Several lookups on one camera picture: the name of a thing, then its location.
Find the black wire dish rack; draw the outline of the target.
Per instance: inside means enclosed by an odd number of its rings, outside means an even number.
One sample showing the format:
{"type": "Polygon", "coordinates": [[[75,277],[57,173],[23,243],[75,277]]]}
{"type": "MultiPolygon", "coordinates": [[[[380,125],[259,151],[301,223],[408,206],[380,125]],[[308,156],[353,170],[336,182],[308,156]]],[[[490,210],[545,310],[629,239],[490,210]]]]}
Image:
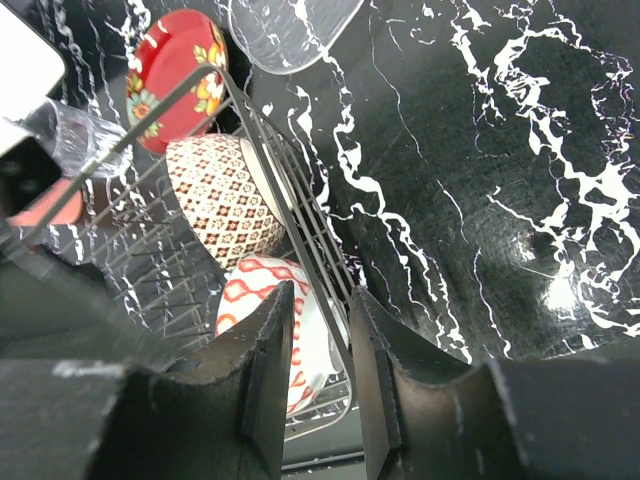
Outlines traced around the black wire dish rack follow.
{"type": "MultiPolygon", "coordinates": [[[[282,255],[301,264],[331,335],[348,325],[347,299],[354,288],[342,251],[310,186],[303,150],[260,112],[230,76],[222,110],[240,122],[238,135],[258,154],[283,211],[287,239],[282,255]]],[[[144,156],[125,182],[99,186],[82,172],[62,192],[78,195],[89,216],[66,228],[54,250],[101,267],[130,318],[176,336],[185,348],[213,338],[213,308],[222,295],[223,271],[189,226],[170,185],[163,158],[144,156]]]]}

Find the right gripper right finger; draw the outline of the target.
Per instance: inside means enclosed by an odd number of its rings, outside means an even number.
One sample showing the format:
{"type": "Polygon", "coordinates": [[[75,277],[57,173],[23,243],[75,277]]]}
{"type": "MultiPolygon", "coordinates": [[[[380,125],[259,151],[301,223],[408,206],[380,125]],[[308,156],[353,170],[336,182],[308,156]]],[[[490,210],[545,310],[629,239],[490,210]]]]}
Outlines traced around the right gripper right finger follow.
{"type": "Polygon", "coordinates": [[[350,328],[371,479],[635,479],[639,343],[472,366],[364,288],[350,328]]]}

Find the clear glass plate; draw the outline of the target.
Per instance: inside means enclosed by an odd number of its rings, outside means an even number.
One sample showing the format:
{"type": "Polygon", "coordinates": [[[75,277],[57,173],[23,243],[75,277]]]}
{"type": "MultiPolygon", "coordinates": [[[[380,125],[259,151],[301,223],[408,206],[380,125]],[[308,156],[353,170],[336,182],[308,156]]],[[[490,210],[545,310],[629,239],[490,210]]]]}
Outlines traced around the clear glass plate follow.
{"type": "Polygon", "coordinates": [[[362,0],[230,1],[234,42],[252,64],[272,75],[300,72],[327,54],[362,0]]]}

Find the brown patterned bowl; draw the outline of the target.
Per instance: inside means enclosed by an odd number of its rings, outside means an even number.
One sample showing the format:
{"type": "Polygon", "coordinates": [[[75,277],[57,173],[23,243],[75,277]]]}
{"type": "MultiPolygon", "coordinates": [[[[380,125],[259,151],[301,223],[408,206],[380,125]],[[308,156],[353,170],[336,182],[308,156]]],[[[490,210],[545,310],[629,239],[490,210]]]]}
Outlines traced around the brown patterned bowl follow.
{"type": "Polygon", "coordinates": [[[191,136],[169,143],[165,160],[186,220],[222,268],[269,254],[284,238],[283,215],[249,140],[191,136]]]}

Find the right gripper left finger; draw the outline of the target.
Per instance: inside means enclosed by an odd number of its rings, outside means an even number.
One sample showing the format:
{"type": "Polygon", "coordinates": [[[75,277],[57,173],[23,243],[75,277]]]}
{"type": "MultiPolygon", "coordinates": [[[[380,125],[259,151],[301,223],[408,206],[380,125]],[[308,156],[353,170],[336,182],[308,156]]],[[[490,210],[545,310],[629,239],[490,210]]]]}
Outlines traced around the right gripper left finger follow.
{"type": "Polygon", "coordinates": [[[293,300],[292,283],[279,284],[186,371],[3,361],[2,477],[279,478],[293,300]]]}

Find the red floral plate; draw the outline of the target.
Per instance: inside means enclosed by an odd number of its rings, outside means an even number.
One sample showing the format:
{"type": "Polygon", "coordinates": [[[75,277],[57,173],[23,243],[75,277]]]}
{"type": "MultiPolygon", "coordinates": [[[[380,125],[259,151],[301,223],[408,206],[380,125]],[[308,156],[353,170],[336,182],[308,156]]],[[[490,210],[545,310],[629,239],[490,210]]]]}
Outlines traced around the red floral plate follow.
{"type": "MultiPolygon", "coordinates": [[[[228,69],[224,36],[205,14],[180,9],[161,17],[144,35],[130,62],[126,109],[137,124],[196,67],[213,64],[228,69]]],[[[186,137],[222,102],[225,85],[213,71],[181,97],[138,138],[148,151],[162,155],[172,141],[186,137]]]]}

